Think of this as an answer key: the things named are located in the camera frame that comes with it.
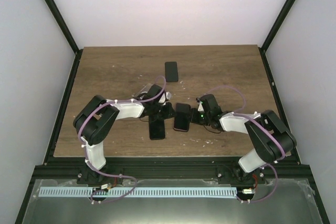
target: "black smartphone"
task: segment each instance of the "black smartphone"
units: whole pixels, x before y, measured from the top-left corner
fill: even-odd
[[[174,130],[187,132],[190,124],[190,105],[186,103],[177,103],[175,112]]]
[[[165,62],[164,71],[165,71],[166,82],[177,82],[178,81],[179,73],[177,72],[177,62],[176,61]]]
[[[164,120],[158,119],[156,116],[148,116],[149,138],[151,140],[165,139]]]
[[[205,124],[205,120],[203,115],[198,111],[198,108],[192,108],[190,110],[190,122],[191,123],[195,123],[195,124],[199,124],[199,125],[204,125]]]

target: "wooden table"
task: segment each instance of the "wooden table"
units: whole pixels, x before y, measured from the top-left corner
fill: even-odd
[[[71,92],[59,134],[55,156],[83,156],[72,125],[75,116],[91,98],[129,99],[155,77],[164,75],[164,63],[177,61],[179,82],[167,83],[166,91],[177,102],[197,107],[196,97],[218,85],[239,89],[246,97],[244,113],[276,110],[274,98],[257,46],[160,46],[86,47]],[[240,96],[230,90],[213,92],[222,110],[242,106]],[[187,133],[173,130],[173,119],[165,121],[166,139],[149,139],[148,123],[139,119],[118,120],[104,140],[106,156],[229,156],[252,149],[247,135],[214,134],[191,124]]]

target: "smartphone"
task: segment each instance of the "smartphone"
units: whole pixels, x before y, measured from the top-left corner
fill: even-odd
[[[177,62],[176,61],[169,61],[164,63],[164,71],[166,82],[177,82],[178,75],[177,72]]]
[[[149,138],[151,140],[161,140],[166,138],[164,120],[156,116],[148,116]]]
[[[190,105],[186,103],[177,103],[175,112],[174,130],[187,132],[190,124]]]

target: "red wire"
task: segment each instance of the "red wire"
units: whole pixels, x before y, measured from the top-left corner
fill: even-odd
[[[114,178],[114,184],[112,187],[115,187],[117,185],[117,178]]]
[[[252,177],[254,178],[255,182],[256,182],[256,185],[254,186],[254,189],[257,191],[257,185],[258,185],[258,179],[257,179],[257,176],[252,174]]]

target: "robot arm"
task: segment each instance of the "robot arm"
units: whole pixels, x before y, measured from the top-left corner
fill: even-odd
[[[235,131],[249,135],[254,149],[238,162],[246,173],[284,157],[285,153],[296,147],[296,139],[272,110],[254,114],[222,112],[212,94],[200,97],[198,102],[197,111],[192,111],[191,122],[210,125],[219,131]]]
[[[98,119],[92,117],[85,125],[81,139],[84,142],[82,147],[86,149],[86,159],[95,169],[102,169],[106,164],[103,151],[103,140],[108,135],[113,123],[116,120],[124,118],[140,118],[146,115],[157,115],[162,119],[173,116],[170,103],[166,103],[171,98],[169,92],[163,92],[162,95],[152,101],[141,103],[141,100],[153,98],[160,91],[161,87],[151,85],[148,91],[140,91],[140,95],[127,102],[120,102],[107,105],[97,112]],[[88,116],[99,106],[112,100],[104,99],[96,95],[79,113],[73,121],[77,133],[82,127]]]

